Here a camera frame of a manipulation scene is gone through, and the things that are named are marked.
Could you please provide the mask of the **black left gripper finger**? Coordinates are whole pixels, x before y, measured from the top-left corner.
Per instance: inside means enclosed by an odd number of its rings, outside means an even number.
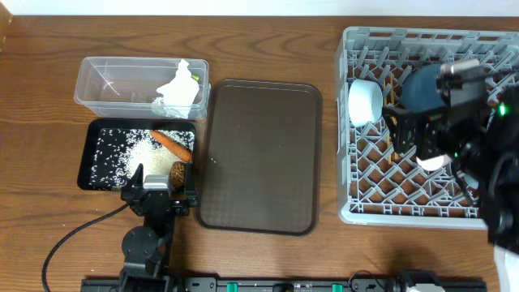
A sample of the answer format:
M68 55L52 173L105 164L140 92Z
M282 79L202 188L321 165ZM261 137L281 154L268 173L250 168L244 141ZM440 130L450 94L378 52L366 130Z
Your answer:
M130 191L139 190L143 187L144 182L144 165L140 163L128 182Z
M193 175L193 164L186 164L186 176L184 182L184 193L187 197L196 197L197 191L195 188L195 179Z

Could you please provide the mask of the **brown shiitake mushroom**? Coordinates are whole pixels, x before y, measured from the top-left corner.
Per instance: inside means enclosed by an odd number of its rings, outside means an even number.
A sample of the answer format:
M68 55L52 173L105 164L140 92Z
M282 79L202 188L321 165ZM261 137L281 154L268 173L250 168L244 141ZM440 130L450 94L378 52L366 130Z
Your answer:
M176 161L172 164L169 172L169 180L173 188L179 189L184 186L186 180L187 164Z

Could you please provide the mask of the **orange carrot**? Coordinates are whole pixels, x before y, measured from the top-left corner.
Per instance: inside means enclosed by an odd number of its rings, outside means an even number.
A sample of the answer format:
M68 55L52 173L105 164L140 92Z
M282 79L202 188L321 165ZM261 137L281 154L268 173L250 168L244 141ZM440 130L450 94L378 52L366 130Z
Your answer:
M168 136L160 133L159 131L150 131L150 135L181 161L186 163L190 163L192 161L193 156L191 151L187 148L184 148L181 144L173 141Z

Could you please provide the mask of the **white rice grains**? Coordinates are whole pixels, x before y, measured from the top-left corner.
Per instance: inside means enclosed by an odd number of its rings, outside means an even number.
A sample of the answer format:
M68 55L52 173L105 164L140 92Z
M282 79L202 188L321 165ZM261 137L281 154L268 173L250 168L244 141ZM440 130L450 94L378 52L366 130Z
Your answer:
M182 159L171 152L150 130L104 128L93 143L91 165L86 168L86 186L116 191L125 186L139 165L143 176L167 175Z

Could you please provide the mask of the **large blue bowl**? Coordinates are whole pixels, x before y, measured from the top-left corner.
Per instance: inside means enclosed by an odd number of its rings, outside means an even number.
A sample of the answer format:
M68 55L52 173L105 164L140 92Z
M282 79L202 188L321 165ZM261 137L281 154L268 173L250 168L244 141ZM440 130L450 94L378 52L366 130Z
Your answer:
M437 92L436 77L440 74L440 64L432 64L416 70L403 83L401 105L411 112L423 112L445 106Z

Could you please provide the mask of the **small light blue bowl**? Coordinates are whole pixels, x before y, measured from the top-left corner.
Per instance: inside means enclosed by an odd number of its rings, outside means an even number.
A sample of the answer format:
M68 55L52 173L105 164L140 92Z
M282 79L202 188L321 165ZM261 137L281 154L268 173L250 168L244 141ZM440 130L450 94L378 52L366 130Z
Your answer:
M373 81L356 79L350 86L348 113L354 127L364 127L377 122L382 114L383 95L380 86Z

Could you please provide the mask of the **aluminium foil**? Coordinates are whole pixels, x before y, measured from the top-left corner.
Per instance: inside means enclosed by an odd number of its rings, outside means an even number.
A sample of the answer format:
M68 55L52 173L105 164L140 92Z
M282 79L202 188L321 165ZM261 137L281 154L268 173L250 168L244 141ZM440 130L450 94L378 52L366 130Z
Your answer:
M151 104L152 112L163 118L188 118L190 109L185 106L166 104L163 97L156 98Z

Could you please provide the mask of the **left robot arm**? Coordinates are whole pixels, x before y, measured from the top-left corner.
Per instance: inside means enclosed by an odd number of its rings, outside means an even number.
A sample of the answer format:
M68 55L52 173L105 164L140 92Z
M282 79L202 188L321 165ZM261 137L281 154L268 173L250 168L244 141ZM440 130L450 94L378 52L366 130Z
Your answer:
M125 257L120 278L112 284L92 285L95 289L108 291L180 291L181 281L168 276L164 267L169 256L170 244L174 236L174 223L177 217L186 217L192 208L199 205L199 195L192 178L193 164L186 163L183 176L182 193L184 199L175 199L178 190L173 190L169 176L144 176L144 166L139 165L127 184L121 188L124 205L114 211L88 221L60 239L45 258L41 269L43 289L49 291L47 271L50 261L58 249L72 236L91 225L108 219L126 208L144 222L129 230L122 240L122 253Z

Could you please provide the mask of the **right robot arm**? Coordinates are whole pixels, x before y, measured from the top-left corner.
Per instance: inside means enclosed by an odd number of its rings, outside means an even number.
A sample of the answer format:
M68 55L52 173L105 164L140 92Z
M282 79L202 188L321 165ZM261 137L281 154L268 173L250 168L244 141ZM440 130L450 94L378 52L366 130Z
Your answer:
M486 81L517 72L486 71L477 59L424 67L404 88L422 104L381 110L395 151L415 148L423 161L446 154L454 177L478 182L478 198L466 200L487 226L502 291L518 289L518 87L490 106Z

